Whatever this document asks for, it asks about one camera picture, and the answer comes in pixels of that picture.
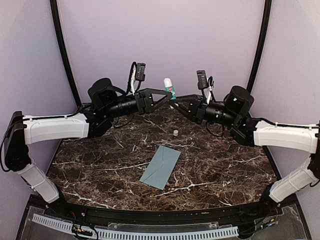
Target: wall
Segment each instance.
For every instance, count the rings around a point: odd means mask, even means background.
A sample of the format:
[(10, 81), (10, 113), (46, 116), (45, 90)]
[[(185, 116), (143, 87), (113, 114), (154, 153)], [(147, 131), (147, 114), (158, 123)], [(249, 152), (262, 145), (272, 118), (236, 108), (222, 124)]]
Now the wall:
[(126, 88), (131, 63), (146, 63), (142, 88), (200, 93), (197, 70), (215, 79), (216, 99), (246, 86), (259, 38), (264, 1), (59, 0), (71, 67), (82, 101), (103, 77)]
[[(320, 2), (273, 1), (256, 84), (252, 115), (274, 122), (318, 123), (320, 120)], [(308, 157), (306, 152), (270, 148), (282, 174)], [(298, 194), (313, 239), (320, 239), (320, 185)]]
[[(0, 136), (11, 115), (68, 114), (74, 100), (60, 57), (49, 0), (0, 1)], [(47, 170), (57, 141), (30, 146)], [(0, 171), (0, 240), (16, 238), (30, 189), (15, 173)]]

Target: light blue envelope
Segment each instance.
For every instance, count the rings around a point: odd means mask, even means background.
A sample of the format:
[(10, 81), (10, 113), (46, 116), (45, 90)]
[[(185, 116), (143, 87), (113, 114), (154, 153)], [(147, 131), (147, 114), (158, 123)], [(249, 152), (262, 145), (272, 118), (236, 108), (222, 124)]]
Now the light blue envelope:
[(180, 154), (180, 151), (165, 146), (159, 146), (140, 178), (140, 182), (163, 190), (174, 170)]

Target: vertical black post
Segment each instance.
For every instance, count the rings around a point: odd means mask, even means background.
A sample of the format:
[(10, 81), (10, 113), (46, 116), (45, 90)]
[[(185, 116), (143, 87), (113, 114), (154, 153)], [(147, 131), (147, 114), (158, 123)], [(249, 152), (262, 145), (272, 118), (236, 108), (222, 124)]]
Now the vertical black post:
[(74, 101), (75, 101), (77, 107), (79, 108), (82, 105), (82, 103), (81, 103), (80, 96), (79, 96), (77, 86), (76, 86), (76, 82), (75, 82), (75, 79), (74, 79), (74, 76), (72, 74), (71, 67), (70, 67), (70, 62), (69, 62), (67, 49), (66, 49), (66, 45), (65, 45), (65, 40), (64, 40), (64, 36), (63, 36), (62, 28), (61, 28), (61, 23), (60, 23), (60, 18), (59, 18), (59, 10), (58, 10), (57, 0), (50, 0), (50, 5), (51, 5), (51, 12), (52, 12), (55, 34), (56, 34), (56, 38), (58, 41), (64, 70), (65, 70), (66, 76), (68, 78), (68, 82), (69, 82), (69, 85), (70, 85), (70, 88), (72, 91)]
[(260, 60), (261, 60), (261, 56), (262, 56), (262, 52), (263, 52), (264, 45), (265, 45), (269, 17), (270, 17), (270, 11), (271, 11), (271, 3), (272, 3), (272, 0), (265, 0), (265, 2), (264, 2), (264, 10), (263, 10), (263, 17), (262, 17), (258, 45), (256, 47), (256, 52), (255, 52), (255, 56), (254, 56), (254, 61), (253, 61), (249, 81), (246, 86), (246, 89), (249, 91), (249, 93), (252, 92), (252, 88), (254, 87), (259, 64), (260, 64)]

